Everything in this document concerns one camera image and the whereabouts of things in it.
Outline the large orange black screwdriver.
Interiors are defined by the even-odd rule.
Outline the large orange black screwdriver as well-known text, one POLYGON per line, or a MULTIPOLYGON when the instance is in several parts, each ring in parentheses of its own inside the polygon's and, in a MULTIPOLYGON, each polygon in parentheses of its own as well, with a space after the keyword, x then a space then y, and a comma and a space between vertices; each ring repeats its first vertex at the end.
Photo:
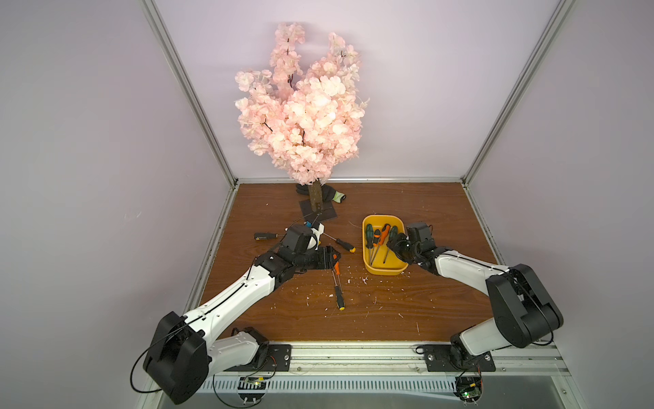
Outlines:
POLYGON ((379 253, 381 247, 384 245, 384 243, 386 241, 386 238, 388 237, 388 233, 389 233, 390 229, 391 229, 391 225, 389 223, 386 223, 383 226, 383 228, 381 229, 381 238, 380 238, 379 245, 378 245, 378 248, 377 248, 377 251, 376 251, 375 259, 376 259, 377 254, 379 253))

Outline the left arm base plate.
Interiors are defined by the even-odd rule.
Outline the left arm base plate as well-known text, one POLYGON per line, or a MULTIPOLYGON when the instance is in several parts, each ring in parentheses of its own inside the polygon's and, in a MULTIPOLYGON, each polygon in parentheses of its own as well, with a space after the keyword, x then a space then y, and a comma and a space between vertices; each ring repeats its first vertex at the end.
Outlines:
POLYGON ((232 366, 227 369, 227 372, 254 373, 259 371, 285 373, 290 369, 291 357, 291 344, 269 344, 260 347, 251 362, 240 366, 232 366))

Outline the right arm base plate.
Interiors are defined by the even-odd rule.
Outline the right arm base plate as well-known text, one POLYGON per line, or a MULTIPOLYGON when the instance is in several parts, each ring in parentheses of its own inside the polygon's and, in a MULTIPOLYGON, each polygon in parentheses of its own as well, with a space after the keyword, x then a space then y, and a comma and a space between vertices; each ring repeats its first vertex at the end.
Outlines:
POLYGON ((492 373, 497 370, 490 352, 471 355, 453 344, 424 344, 415 347, 415 352, 422 356, 427 370, 431 373, 477 372, 492 373))

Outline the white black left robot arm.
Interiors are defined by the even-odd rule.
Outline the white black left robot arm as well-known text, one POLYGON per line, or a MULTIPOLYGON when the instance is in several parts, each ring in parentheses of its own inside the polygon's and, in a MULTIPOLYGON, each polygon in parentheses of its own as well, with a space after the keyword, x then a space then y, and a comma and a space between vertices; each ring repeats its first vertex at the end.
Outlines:
POLYGON ((295 274, 331 270, 342 254, 319 246, 293 255, 282 249, 256 257, 247 272, 209 302, 184 315, 165 315, 144 352, 143 370, 175 405, 189 400, 206 378, 257 360, 265 341, 252 330, 221 334, 262 298, 295 274))

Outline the small orange black screwdriver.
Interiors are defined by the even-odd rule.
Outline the small orange black screwdriver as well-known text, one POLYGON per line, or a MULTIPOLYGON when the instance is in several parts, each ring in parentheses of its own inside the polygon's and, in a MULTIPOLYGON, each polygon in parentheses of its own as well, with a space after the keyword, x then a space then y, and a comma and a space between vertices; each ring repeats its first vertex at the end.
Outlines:
POLYGON ((373 261, 374 261, 374 259, 375 259, 375 255, 376 255, 376 251, 377 251, 377 248, 378 248, 378 245, 379 245, 379 241, 380 241, 381 235, 382 235, 382 232, 381 232, 381 230, 379 230, 379 229, 376 229, 376 230, 374 231, 374 233, 373 233, 373 240, 372 240, 373 248, 372 248, 372 250, 371 250, 371 255, 370 255, 370 261, 369 261, 369 264, 373 264, 373 261))

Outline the green black screwdriver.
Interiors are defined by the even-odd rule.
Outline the green black screwdriver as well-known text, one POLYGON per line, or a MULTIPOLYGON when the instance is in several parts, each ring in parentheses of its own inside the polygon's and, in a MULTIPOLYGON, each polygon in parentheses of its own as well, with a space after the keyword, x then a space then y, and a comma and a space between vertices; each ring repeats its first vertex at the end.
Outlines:
POLYGON ((368 250, 372 250, 374 248, 374 228, 370 223, 365 225, 364 238, 365 238, 365 248, 368 250))
POLYGON ((383 259, 383 264, 385 264, 386 261, 388 260, 388 255, 391 252, 391 247, 392 247, 393 241, 395 240, 396 236, 398 235, 398 232, 399 232, 398 227, 397 226, 392 226, 389 233, 388 233, 388 237, 386 239, 387 252, 386 252, 386 255, 385 255, 384 259, 383 259))

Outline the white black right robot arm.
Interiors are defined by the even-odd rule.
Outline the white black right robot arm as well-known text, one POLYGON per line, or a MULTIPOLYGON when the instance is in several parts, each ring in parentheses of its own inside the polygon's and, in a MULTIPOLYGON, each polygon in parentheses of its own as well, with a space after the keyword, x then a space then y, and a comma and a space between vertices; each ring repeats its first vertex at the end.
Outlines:
POLYGON ((564 318, 535 271, 528 265, 513 267, 482 262, 434 241, 411 242, 400 234, 388 242, 403 262, 432 274, 454 279, 489 298, 492 318, 452 337, 454 353, 477 357, 496 349, 525 348, 543 337, 553 337, 564 318))

